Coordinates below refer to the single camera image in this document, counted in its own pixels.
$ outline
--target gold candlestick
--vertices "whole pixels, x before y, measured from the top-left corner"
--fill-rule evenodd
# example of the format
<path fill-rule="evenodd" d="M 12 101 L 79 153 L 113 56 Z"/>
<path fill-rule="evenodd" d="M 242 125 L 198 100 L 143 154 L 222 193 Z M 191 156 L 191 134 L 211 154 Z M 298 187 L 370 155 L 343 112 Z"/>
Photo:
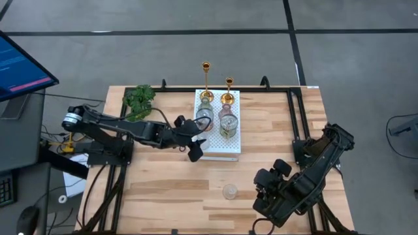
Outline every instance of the gold candlestick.
<path fill-rule="evenodd" d="M 203 62 L 202 67 L 204 71 L 204 84 L 206 86 L 206 90 L 201 93 L 201 99 L 203 97 L 208 97 L 209 101 L 212 102 L 212 100 L 214 100 L 214 94 L 211 91 L 208 91 L 208 71 L 210 68 L 210 63 Z"/>
<path fill-rule="evenodd" d="M 234 84 L 234 78 L 228 77 L 227 79 L 225 79 L 225 82 L 228 86 L 228 92 L 221 96 L 221 102 L 222 104 L 232 105 L 234 103 L 234 96 L 229 93 L 229 89 Z"/>

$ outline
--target wooden tabletop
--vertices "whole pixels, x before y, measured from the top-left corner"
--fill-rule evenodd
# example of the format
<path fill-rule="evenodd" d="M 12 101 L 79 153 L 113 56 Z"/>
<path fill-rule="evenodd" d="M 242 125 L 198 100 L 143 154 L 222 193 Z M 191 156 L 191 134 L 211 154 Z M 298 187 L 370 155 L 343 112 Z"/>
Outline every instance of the wooden tabletop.
<path fill-rule="evenodd" d="M 104 113 L 120 115 L 124 90 L 124 86 L 109 88 Z M 311 136 L 319 138 L 327 122 L 321 94 L 317 88 L 301 87 L 301 90 Z M 164 111 L 170 121 L 179 115 L 193 118 L 194 97 L 194 93 L 157 93 L 153 106 Z M 299 168 L 291 147 L 294 137 L 286 94 L 241 93 L 240 102 L 242 154 L 238 162 L 191 163 L 187 152 L 158 150 L 135 143 L 132 163 L 127 168 L 118 233 L 168 234 L 175 228 L 180 234 L 248 234 L 253 221 L 263 217 L 252 209 L 257 194 L 253 184 L 257 171 L 270 169 L 276 159 L 287 161 L 293 167 L 292 174 Z M 294 103 L 300 136 L 304 136 L 296 97 Z M 155 111 L 147 119 L 163 120 Z M 85 192 L 99 169 L 100 166 L 94 166 L 89 170 Z M 107 166 L 94 185 L 86 220 L 103 201 L 108 169 Z M 222 194 L 222 188 L 229 183 L 238 187 L 234 200 L 227 200 Z M 331 170 L 328 174 L 323 195 L 343 225 L 354 229 L 337 171 Z M 112 214 L 113 203 L 108 211 L 106 228 L 110 228 Z M 318 228 L 321 228 L 317 208 L 315 215 Z M 266 234 L 270 229 L 271 224 L 262 221 L 257 224 L 256 233 Z M 308 216 L 296 214 L 274 231 L 274 234 L 309 233 Z"/>

